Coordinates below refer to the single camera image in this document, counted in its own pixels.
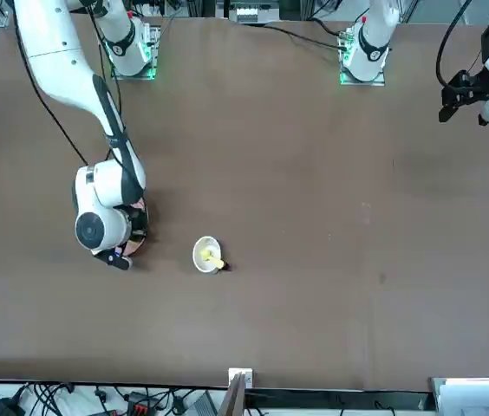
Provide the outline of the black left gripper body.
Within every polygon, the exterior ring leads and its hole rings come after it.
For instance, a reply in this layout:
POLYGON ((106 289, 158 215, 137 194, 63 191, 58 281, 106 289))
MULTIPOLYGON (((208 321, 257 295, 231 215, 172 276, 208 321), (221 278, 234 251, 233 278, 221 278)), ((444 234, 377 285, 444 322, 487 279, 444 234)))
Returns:
POLYGON ((470 75, 467 70, 459 71, 451 80, 454 104, 473 104, 489 99, 489 71, 481 69, 470 75))

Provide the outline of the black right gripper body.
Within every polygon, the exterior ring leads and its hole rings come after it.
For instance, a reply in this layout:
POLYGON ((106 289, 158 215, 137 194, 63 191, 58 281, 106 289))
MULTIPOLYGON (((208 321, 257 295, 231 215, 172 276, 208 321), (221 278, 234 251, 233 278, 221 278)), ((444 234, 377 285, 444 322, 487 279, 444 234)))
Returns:
POLYGON ((131 221, 130 240, 142 243, 147 236, 147 205, 145 201, 138 201, 126 208, 127 215, 131 221))

